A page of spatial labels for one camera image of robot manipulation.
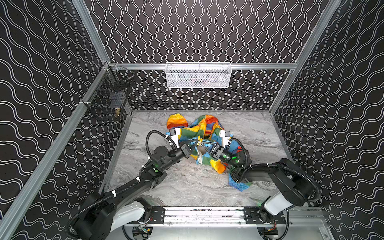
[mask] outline gray marble tabletop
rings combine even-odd
[[[113,190],[137,176],[148,159],[145,137],[150,130],[167,132],[169,112],[134,112],[125,144],[117,161],[107,190]],[[180,112],[192,123],[204,114],[217,117],[225,130],[240,139],[250,153],[253,163],[277,162],[286,157],[283,146],[267,112]],[[168,146],[153,134],[150,149]],[[276,191],[270,182],[255,182],[240,192],[228,185],[228,171],[218,174],[211,166],[197,165],[193,158],[182,159],[168,170],[168,176],[142,197],[153,205],[162,206],[258,206]]]

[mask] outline crumpled cloth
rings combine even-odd
[[[180,113],[172,114],[167,120],[167,128],[177,128],[181,130],[179,135],[179,142],[195,139],[198,137],[203,138],[204,142],[217,142],[222,145],[222,139],[220,137],[220,130],[224,130],[223,126],[219,123],[218,119],[212,115],[202,115],[197,118],[193,123],[188,125],[187,120]],[[211,150],[213,147],[211,144],[205,144],[205,146]],[[229,151],[231,153],[237,152],[241,147],[237,142],[231,142]],[[197,148],[192,151],[191,157],[196,159],[196,164],[204,164],[212,166],[216,172],[223,173],[226,170],[226,166],[220,162],[220,160],[214,159],[208,154],[208,152],[201,154]]]

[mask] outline black wire basket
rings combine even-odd
[[[87,105],[90,113],[98,121],[124,121],[128,89],[134,80],[134,73],[126,78],[117,78],[109,71],[103,76]]]

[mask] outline wavy line pattern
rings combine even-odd
[[[115,68],[124,77],[124,68]],[[140,70],[128,102],[136,110],[268,110],[289,70],[233,70],[229,88],[168,88],[164,71]]]
[[[70,0],[0,0],[0,219],[102,63]]]
[[[328,0],[86,0],[115,63],[292,63]]]
[[[384,239],[384,1],[343,0],[275,115],[335,239]]]
[[[38,239],[42,234],[66,239],[64,226],[86,197],[98,192],[123,125],[84,115],[12,239]]]

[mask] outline mesh basket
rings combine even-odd
[[[131,85],[134,75],[119,79],[107,72],[91,97],[87,107],[99,121],[124,121],[127,102],[127,88]]]
[[[166,63],[169,88],[227,88],[230,63]]]

